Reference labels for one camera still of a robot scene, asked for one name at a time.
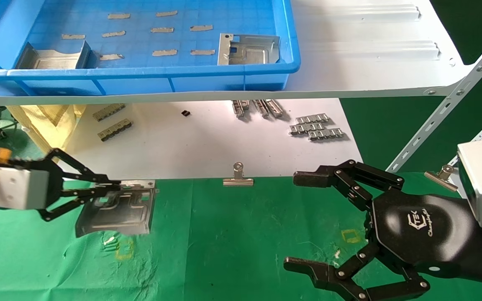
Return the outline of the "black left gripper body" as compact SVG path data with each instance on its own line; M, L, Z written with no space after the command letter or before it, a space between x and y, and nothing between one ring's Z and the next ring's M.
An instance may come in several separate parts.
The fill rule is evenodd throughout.
M0 209L46 208L47 199L63 188L63 179L50 173L45 157L0 162Z

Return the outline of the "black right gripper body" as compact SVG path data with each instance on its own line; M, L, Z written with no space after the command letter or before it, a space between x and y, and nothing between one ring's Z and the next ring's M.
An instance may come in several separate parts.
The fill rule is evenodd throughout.
M371 222L376 258L392 272L476 278L476 220L467 200L389 190L373 199Z

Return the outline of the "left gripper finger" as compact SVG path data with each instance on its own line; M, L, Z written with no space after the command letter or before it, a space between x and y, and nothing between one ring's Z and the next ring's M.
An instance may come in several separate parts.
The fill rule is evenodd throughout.
M77 172L68 173L63 171L61 167L55 162L56 159L63 163L66 163ZM48 152L48 154L46 154L45 156L45 161L48 162L48 164L52 165L52 167L49 168L49 172L57 175L61 179L80 180L99 185L119 186L121 184L121 181L111 180L105 174L94 173L77 159L70 156L65 151L59 148L54 148L50 152Z
M121 190L120 186L95 186L87 189L61 190L53 196L48 197L46 208L40 209L39 214L42 220L49 222L82 206L94 198L104 197L111 191L119 190ZM55 202L63 197L73 197L73 199L59 207L48 209L50 205L55 204Z

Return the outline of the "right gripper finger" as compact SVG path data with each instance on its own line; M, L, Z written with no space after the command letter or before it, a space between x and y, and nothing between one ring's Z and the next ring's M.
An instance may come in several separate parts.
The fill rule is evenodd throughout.
M418 298L430 290L430 284L413 268L398 267L404 280L401 282L364 289L354 281L354 276L383 252L377 243L369 243L350 257L339 268L324 262L295 257L284 259L284 269L310 277L316 289L337 293L345 301L406 301Z
M293 184L302 187L334 187L357 209L372 209L373 196L361 184L380 191L402 190L404 179L393 173L348 160L337 166L319 166L314 172L297 171Z

